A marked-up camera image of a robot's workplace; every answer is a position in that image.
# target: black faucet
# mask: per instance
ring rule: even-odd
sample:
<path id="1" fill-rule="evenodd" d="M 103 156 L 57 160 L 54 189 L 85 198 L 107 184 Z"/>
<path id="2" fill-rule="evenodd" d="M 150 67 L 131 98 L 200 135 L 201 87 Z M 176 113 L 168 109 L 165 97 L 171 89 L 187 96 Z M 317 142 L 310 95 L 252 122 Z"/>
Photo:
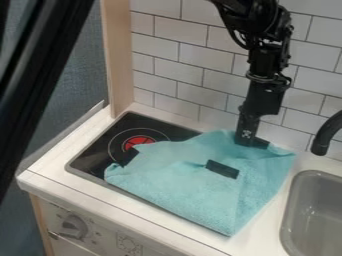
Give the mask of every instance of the black faucet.
<path id="1" fill-rule="evenodd" d="M 318 156 L 325 156 L 328 152 L 331 139 L 340 129 L 342 129 L 342 110 L 329 118 L 321 129 L 319 129 L 312 143 L 311 152 Z"/>

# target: toy stove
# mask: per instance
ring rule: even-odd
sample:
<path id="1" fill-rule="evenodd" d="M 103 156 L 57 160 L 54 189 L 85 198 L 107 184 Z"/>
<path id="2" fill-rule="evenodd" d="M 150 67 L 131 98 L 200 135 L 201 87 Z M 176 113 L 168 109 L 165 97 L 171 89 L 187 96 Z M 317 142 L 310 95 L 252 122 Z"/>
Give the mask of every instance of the toy stove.
<path id="1" fill-rule="evenodd" d="M 125 161 L 134 145 L 159 141 L 184 141 L 199 132 L 165 123 L 157 119 L 127 112 L 84 151 L 73 158 L 66 170 L 99 183 L 107 184 L 105 169 L 112 163 Z"/>

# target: white countertop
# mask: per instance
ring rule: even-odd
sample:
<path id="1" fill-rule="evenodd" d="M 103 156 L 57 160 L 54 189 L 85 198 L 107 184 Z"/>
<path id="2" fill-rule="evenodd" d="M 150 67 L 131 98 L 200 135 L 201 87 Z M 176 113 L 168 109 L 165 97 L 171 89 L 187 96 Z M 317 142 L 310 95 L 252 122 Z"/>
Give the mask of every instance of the white countertop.
<path id="1" fill-rule="evenodd" d="M 181 126 L 209 131 L 209 125 L 137 103 L 129 109 Z M 279 229 L 291 180 L 304 170 L 342 175 L 342 163 L 297 152 L 297 160 L 281 191 L 237 235 L 225 237 L 173 214 L 65 171 L 65 164 L 113 123 L 101 110 L 17 177 L 20 187 L 45 199 L 57 198 L 83 208 L 188 255 L 287 256 Z"/>

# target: red burner ring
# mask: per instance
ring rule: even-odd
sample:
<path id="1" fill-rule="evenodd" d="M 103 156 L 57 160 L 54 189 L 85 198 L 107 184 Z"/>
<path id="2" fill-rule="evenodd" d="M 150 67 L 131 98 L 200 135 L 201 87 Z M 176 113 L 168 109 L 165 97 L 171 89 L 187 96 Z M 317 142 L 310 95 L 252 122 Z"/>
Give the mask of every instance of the red burner ring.
<path id="1" fill-rule="evenodd" d="M 126 152 L 135 145 L 151 144 L 151 143 L 155 143 L 155 142 L 156 142 L 155 139 L 153 139 L 149 136 L 146 136 L 146 135 L 133 136 L 133 137 L 130 137 L 129 139 L 127 139 L 122 144 L 122 151 Z"/>

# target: teal towel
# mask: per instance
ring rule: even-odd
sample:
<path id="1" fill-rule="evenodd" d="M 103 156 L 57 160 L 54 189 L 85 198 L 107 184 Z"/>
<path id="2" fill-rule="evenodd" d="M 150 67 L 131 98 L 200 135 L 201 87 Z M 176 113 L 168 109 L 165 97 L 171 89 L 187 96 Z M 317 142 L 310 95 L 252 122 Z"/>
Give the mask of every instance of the teal towel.
<path id="1" fill-rule="evenodd" d="M 174 214 L 224 235 L 237 233 L 278 192 L 295 155 L 234 143 L 225 130 L 184 142 L 137 145 L 124 168 L 112 164 L 105 180 Z M 208 160 L 240 170 L 237 179 L 209 171 Z"/>

